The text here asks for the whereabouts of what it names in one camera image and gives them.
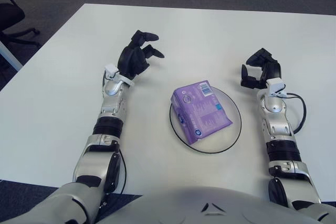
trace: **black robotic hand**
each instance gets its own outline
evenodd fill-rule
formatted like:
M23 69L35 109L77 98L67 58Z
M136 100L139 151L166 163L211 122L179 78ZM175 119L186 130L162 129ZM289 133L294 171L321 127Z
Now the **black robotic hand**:
M139 30L136 31L131 38L131 42L124 48L120 55L118 61L119 74L133 80L137 74L141 74L149 67L146 59L150 58L152 55L164 58L164 55L154 49L151 45L148 45L143 49L140 48L146 41L156 41L158 39L158 35L143 33Z
M265 89L266 81L272 78L281 78L281 66L277 60L272 58L272 54L270 54L266 49L261 48L255 54L253 54L246 61L246 65L250 65L252 67L261 67L262 74L260 80L257 80L255 77L249 76L247 73L247 68L245 65L241 66L241 75L242 81L240 85L243 87L247 87L250 89Z

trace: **black chair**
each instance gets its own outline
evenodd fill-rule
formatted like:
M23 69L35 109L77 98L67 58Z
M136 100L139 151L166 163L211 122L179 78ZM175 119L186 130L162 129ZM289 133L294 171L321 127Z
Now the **black chair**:
M10 0L10 3L1 3L0 4L0 41L7 45L9 42L15 42L20 44L30 44L40 47L40 43L36 41L29 41L23 39L17 39L17 37L23 36L27 33L33 32L34 34L39 34L40 31L35 28L30 28L25 31L21 31L19 33L14 34L4 34L3 30L7 29L19 23L21 20L25 18L25 13L23 10L18 7L14 0Z

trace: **purple package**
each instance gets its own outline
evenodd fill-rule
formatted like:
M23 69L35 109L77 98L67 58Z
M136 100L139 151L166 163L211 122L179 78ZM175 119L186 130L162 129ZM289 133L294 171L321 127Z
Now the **purple package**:
M208 81L176 89L171 101L189 144L232 124Z

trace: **glass plate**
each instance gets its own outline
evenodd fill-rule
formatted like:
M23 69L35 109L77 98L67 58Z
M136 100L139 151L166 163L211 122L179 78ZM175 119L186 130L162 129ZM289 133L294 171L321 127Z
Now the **glass plate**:
M170 106L169 112L171 125L176 136L185 145L194 149L195 151L209 154L220 153L232 147L237 142L242 130L242 117L240 116L240 111L235 102L220 89L212 87L212 90L222 105L222 108L225 110L226 115L232 121L230 126L225 127L205 138L202 138L192 145L189 145L181 127L180 121L172 106Z

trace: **barcode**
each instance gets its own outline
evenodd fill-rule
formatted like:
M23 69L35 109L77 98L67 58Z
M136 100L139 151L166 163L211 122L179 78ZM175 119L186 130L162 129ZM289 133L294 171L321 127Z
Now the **barcode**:
M206 82L200 83L201 91L205 97L212 94L211 88Z

